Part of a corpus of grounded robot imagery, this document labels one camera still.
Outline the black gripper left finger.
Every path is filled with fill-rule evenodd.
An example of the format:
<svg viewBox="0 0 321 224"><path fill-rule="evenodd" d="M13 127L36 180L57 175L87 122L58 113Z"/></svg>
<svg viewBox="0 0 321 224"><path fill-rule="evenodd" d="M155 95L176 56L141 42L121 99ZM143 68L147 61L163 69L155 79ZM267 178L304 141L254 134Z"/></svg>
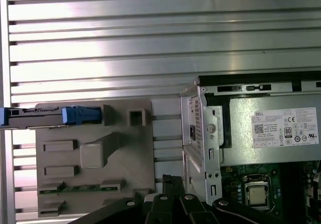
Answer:
<svg viewBox="0 0 321 224"><path fill-rule="evenodd" d="M175 176L163 176L163 192L152 202L123 198L82 217L83 223L171 223Z"/></svg>

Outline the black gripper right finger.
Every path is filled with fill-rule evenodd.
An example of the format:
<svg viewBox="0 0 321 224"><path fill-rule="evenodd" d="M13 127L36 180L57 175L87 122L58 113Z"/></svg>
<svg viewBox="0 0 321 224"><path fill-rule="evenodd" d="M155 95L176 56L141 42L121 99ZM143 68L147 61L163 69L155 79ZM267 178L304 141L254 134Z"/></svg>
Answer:
<svg viewBox="0 0 321 224"><path fill-rule="evenodd" d="M228 198L204 205L185 191L182 177L173 177L173 194L179 198L188 223L283 223L276 217Z"/></svg>

